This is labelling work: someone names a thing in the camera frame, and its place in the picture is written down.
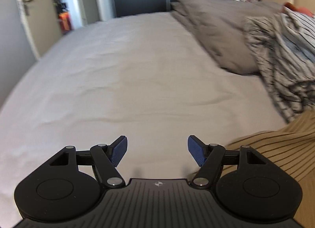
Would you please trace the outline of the tan striped shirt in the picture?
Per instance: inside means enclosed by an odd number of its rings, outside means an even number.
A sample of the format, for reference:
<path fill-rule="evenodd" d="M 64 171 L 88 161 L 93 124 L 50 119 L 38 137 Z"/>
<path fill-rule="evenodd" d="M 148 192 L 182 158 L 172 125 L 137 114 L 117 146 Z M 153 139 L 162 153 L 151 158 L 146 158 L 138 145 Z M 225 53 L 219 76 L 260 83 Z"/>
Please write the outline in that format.
<path fill-rule="evenodd" d="M 184 190 L 198 227 L 314 227 L 314 111 L 225 148 L 214 187 Z"/>

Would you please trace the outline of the white bed sheet mattress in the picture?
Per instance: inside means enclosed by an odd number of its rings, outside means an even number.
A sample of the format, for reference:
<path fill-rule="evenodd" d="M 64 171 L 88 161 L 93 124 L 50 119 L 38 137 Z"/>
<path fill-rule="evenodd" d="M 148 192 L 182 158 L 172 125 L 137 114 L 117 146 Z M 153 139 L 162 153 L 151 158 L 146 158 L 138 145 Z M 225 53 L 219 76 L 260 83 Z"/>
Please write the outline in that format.
<path fill-rule="evenodd" d="M 184 178 L 187 149 L 277 130 L 285 122 L 257 76 L 219 68 L 168 13 L 99 22 L 64 36 L 1 110 L 1 227 L 21 219 L 14 189 L 67 145 L 88 150 L 121 135 L 130 178 Z"/>

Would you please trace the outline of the grey pillow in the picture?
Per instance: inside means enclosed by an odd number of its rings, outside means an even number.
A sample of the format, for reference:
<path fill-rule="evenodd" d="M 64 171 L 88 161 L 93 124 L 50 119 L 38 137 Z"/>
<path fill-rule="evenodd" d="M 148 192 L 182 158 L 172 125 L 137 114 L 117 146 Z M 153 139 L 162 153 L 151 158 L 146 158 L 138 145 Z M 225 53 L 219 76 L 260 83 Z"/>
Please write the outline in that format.
<path fill-rule="evenodd" d="M 234 0 L 175 0 L 172 15 L 190 31 L 221 68 L 239 75 L 258 72 L 244 39 L 247 17 L 280 12 L 275 2 Z"/>

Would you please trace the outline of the grey striped garment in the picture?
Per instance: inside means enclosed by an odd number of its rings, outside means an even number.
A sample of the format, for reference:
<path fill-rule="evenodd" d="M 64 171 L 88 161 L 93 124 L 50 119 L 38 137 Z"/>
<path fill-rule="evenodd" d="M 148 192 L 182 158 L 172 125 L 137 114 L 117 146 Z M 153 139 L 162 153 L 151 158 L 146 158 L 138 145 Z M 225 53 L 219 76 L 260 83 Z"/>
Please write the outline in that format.
<path fill-rule="evenodd" d="M 287 122 L 314 110 L 314 17 L 285 7 L 247 17 L 244 38 L 275 107 Z"/>

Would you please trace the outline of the beige room door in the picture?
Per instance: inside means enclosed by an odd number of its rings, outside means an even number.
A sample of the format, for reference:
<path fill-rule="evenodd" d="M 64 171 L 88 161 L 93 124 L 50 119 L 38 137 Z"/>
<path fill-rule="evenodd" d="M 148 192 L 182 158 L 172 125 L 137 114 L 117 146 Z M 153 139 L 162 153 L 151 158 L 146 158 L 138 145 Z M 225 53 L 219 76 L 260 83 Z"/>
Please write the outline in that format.
<path fill-rule="evenodd" d="M 62 37 L 53 0 L 17 0 L 20 19 L 36 59 Z"/>

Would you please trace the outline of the rust red fleece blanket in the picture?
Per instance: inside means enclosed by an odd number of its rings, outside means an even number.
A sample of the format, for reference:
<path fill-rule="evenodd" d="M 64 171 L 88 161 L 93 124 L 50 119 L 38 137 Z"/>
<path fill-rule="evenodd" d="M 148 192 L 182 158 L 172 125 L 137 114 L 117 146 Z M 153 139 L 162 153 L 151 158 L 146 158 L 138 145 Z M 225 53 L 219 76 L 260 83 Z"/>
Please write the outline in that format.
<path fill-rule="evenodd" d="M 283 5 L 284 8 L 287 8 L 291 11 L 294 11 L 294 12 L 298 12 L 298 13 L 302 13 L 304 15 L 307 15 L 309 17 L 312 17 L 314 18 L 314 13 L 312 13 L 309 9 L 305 8 L 305 7 L 296 7 L 294 6 L 293 4 L 291 4 L 290 2 L 286 2 L 284 5 Z"/>

